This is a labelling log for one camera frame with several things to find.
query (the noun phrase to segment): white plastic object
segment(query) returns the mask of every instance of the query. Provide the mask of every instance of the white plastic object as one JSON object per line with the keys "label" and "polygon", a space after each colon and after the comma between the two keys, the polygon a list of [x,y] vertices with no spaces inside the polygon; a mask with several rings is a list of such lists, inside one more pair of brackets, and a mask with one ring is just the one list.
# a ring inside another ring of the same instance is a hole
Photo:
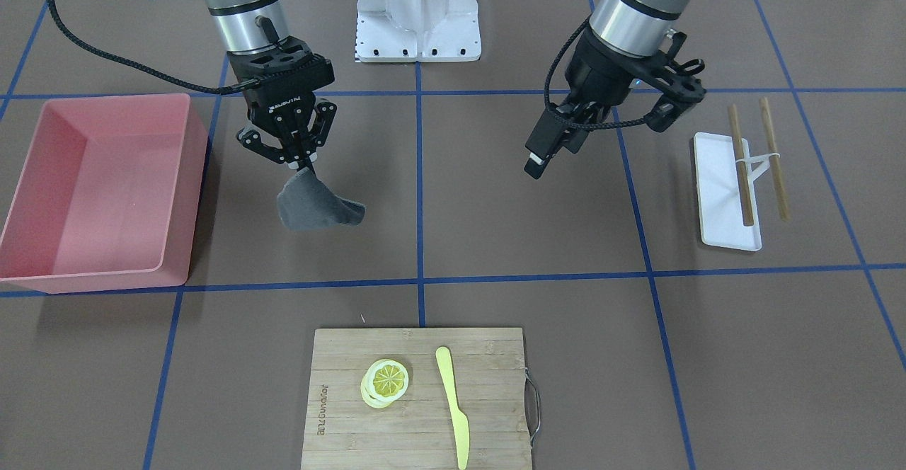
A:
{"label": "white plastic object", "polygon": [[758,222],[758,205],[755,198],[755,180],[767,170],[765,161],[752,172],[748,141],[743,139],[745,166],[750,172],[748,188],[752,196],[755,225],[745,227],[742,219],[742,202],[739,199],[733,138],[728,135],[697,132],[692,139],[695,153],[695,177],[699,191],[699,222],[701,241],[715,247],[736,248],[739,251],[761,249],[761,225]]}
{"label": "white plastic object", "polygon": [[359,0],[355,56],[365,63],[475,61],[478,0]]}

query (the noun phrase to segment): knife handle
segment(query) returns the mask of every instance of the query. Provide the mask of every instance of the knife handle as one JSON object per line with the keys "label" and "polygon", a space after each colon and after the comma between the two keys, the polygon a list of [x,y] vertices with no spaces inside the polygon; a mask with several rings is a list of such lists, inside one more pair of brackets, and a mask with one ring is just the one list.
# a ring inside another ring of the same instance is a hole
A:
{"label": "knife handle", "polygon": [[434,352],[437,358],[437,369],[440,370],[440,379],[444,382],[444,392],[447,393],[447,403],[450,410],[459,410],[459,402],[456,398],[456,380],[453,377],[453,357],[450,357],[450,348],[441,345]]}

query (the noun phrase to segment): black cable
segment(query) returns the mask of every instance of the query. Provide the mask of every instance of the black cable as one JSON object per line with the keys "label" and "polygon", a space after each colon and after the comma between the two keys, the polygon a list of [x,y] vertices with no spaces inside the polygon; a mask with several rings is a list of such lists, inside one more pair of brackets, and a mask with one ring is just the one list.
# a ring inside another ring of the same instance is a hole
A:
{"label": "black cable", "polygon": [[125,64],[126,67],[135,68],[136,70],[140,70],[146,74],[151,74],[152,76],[158,77],[158,79],[163,79],[163,80],[167,81],[168,83],[172,83],[176,86],[181,86],[186,89],[198,91],[201,93],[211,93],[211,95],[232,95],[233,93],[239,93],[239,92],[242,92],[242,91],[245,91],[248,89],[259,87],[265,80],[275,79],[275,77],[285,76],[285,74],[292,74],[292,73],[295,73],[296,70],[300,70],[307,66],[307,63],[301,64],[301,66],[298,66],[297,68],[292,68],[291,70],[286,70],[285,72],[279,72],[276,74],[266,74],[266,76],[262,76],[262,77],[253,77],[253,79],[247,79],[247,80],[245,80],[241,83],[238,83],[236,85],[233,85],[233,86],[207,87],[207,86],[195,85],[192,83],[185,82],[184,80],[181,80],[181,79],[176,79],[174,76],[168,76],[168,74],[159,72],[158,70],[148,67],[145,64],[139,63],[138,61],[132,61],[131,59],[127,59],[125,57],[116,56],[109,52],[100,50],[99,48],[94,47],[93,45],[89,45],[89,44],[85,43],[84,41],[81,40],[81,38],[78,38],[73,32],[71,32],[68,28],[66,28],[66,25],[62,22],[62,19],[59,18],[59,12],[57,12],[57,8],[56,8],[56,0],[47,0],[47,9],[50,10],[51,18],[54,19],[54,23],[56,24],[56,27],[59,28],[59,31],[62,34],[64,34],[66,38],[69,38],[72,41],[72,43],[74,43],[75,45],[78,45],[79,47],[90,52],[91,54],[102,57],[104,59],[109,59],[110,61],[116,61],[119,64]]}
{"label": "black cable", "polygon": [[554,63],[551,64],[551,69],[547,71],[547,77],[544,79],[544,111],[553,115],[554,119],[557,119],[563,125],[566,125],[567,128],[573,128],[575,130],[609,130],[614,128],[626,128],[631,126],[639,126],[645,124],[645,118],[639,118],[637,120],[630,120],[627,122],[605,122],[604,124],[577,124],[576,122],[567,120],[562,115],[554,111],[551,108],[551,79],[554,78],[554,72],[557,70],[560,60],[563,59],[563,55],[566,54],[566,51],[569,51],[570,46],[575,42],[576,38],[579,38],[579,35],[582,35],[582,32],[588,28],[588,18],[579,25],[579,28],[570,35],[569,39],[566,41],[566,44],[563,44],[563,48],[560,49],[560,52],[557,53],[557,57],[554,58]]}

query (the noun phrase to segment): cutting board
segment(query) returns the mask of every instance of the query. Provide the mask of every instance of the cutting board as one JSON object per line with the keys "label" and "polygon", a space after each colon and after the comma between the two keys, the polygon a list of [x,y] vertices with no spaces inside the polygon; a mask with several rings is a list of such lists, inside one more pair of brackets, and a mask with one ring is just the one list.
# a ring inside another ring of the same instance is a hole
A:
{"label": "cutting board", "polygon": [[[450,348],[473,470],[530,470],[521,328],[320,328],[314,334],[302,470],[456,469],[456,443],[434,351]],[[379,358],[404,364],[408,390],[365,405],[360,381]]]}

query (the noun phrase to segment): cutting board handle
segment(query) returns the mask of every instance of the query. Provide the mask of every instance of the cutting board handle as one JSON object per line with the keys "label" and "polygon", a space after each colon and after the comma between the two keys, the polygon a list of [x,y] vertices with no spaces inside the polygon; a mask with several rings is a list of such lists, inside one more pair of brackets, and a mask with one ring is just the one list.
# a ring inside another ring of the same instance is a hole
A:
{"label": "cutting board handle", "polygon": [[[525,367],[525,386],[531,387],[532,393],[534,396],[534,419],[537,421],[534,429],[532,427],[528,428],[529,434],[532,436],[528,439],[528,444],[534,448],[534,438],[537,437],[538,432],[541,431],[541,392],[538,391],[538,387],[534,385],[532,381],[532,375],[528,372],[528,367]],[[528,412],[528,405],[525,405],[525,422],[528,424],[528,419],[532,418]]]}

